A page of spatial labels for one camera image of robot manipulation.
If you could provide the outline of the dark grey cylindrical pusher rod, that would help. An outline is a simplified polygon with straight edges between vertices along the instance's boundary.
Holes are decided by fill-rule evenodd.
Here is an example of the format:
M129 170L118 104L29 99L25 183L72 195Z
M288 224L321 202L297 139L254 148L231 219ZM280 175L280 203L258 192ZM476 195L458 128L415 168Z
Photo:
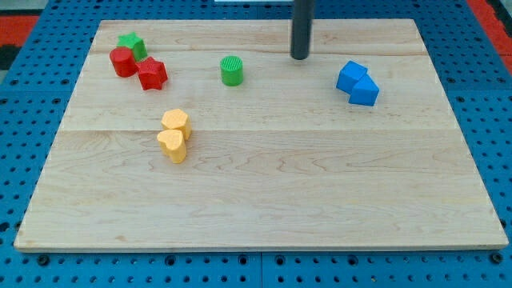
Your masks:
M290 35L290 56L304 60L310 53L315 0L295 0Z

